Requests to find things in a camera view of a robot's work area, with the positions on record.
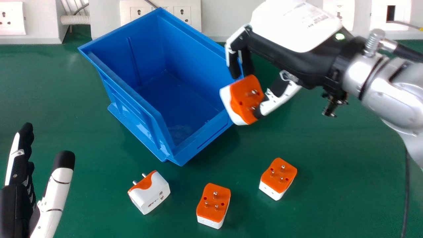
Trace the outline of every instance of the blue container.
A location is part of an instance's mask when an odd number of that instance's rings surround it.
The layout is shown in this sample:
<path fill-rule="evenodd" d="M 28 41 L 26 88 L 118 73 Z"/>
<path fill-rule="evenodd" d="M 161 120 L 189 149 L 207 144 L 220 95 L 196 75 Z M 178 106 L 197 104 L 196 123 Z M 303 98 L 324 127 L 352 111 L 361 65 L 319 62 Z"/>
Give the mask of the blue container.
<path fill-rule="evenodd" d="M 184 165 L 232 125 L 219 96 L 234 82 L 224 48 L 162 8 L 79 50 L 108 110 L 162 162 Z"/>

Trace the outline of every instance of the white flexible hose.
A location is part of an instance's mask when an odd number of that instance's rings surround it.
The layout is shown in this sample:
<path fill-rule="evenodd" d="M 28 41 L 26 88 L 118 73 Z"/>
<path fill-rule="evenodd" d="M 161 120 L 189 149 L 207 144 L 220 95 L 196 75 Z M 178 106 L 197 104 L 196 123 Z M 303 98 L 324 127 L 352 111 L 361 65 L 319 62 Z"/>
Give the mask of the white flexible hose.
<path fill-rule="evenodd" d="M 60 21 L 62 25 L 89 25 L 90 16 L 61 16 Z"/>

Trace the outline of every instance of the power adapter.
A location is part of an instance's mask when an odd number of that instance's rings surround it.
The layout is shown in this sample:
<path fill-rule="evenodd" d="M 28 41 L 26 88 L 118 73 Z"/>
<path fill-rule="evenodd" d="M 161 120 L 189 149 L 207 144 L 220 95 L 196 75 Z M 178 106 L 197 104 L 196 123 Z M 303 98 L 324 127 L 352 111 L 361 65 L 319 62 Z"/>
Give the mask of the power adapter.
<path fill-rule="evenodd" d="M 294 166 L 281 158 L 276 158 L 261 176 L 258 188 L 278 201 L 291 186 L 296 175 L 297 169 Z"/>
<path fill-rule="evenodd" d="M 134 186 L 129 189 L 128 195 L 134 205 L 146 215 L 170 195 L 170 188 L 156 170 L 148 175 L 143 174 L 143 177 L 140 182 L 132 182 Z"/>
<path fill-rule="evenodd" d="M 197 221 L 200 224 L 220 229 L 226 217 L 231 199 L 228 188 L 208 183 L 197 206 Z"/>

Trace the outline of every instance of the robotic arm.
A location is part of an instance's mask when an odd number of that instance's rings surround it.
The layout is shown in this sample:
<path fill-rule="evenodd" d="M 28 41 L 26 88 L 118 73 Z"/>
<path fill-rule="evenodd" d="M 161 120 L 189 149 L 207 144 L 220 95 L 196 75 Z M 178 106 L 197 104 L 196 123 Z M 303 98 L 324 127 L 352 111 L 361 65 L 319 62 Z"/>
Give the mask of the robotic arm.
<path fill-rule="evenodd" d="M 266 0 L 227 40 L 225 51 L 232 77 L 246 76 L 220 90 L 236 125 L 256 122 L 301 88 L 322 87 L 329 101 L 323 115 L 336 117 L 348 95 L 357 97 L 401 136 L 423 168 L 423 55 L 386 39 L 383 30 L 373 30 L 367 39 L 354 37 L 337 17 L 305 0 Z M 264 93 L 251 53 L 281 70 Z"/>
<path fill-rule="evenodd" d="M 61 219 L 75 166 L 75 155 L 60 152 L 54 161 L 44 195 L 38 203 L 30 162 L 33 126 L 16 133 L 10 151 L 5 187 L 0 190 L 0 237 L 52 238 Z"/>

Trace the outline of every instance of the green table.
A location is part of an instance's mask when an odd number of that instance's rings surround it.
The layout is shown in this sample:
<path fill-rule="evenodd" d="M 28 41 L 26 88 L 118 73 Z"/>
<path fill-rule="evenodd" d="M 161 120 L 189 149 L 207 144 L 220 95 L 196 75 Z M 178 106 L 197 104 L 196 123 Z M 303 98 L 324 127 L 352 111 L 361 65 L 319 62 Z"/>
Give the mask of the green table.
<path fill-rule="evenodd" d="M 358 100 L 330 119 L 321 115 L 321 89 L 303 89 L 260 122 L 231 127 L 185 166 L 161 163 L 107 111 L 101 80 L 77 51 L 89 35 L 89 28 L 74 27 L 63 45 L 0 47 L 0 174 L 15 132 L 27 121 L 36 135 L 31 158 L 38 199 L 55 155 L 67 149 L 77 156 L 56 237 L 399 237 L 404 145 Z M 406 44 L 423 50 L 420 42 Z M 268 86 L 277 70 L 254 60 Z M 258 190 L 276 157 L 298 168 L 278 202 Z M 143 216 L 126 192 L 155 169 L 171 195 Z M 220 230 L 196 220 L 209 182 L 232 191 Z M 423 237 L 422 182 L 412 162 L 407 237 Z"/>

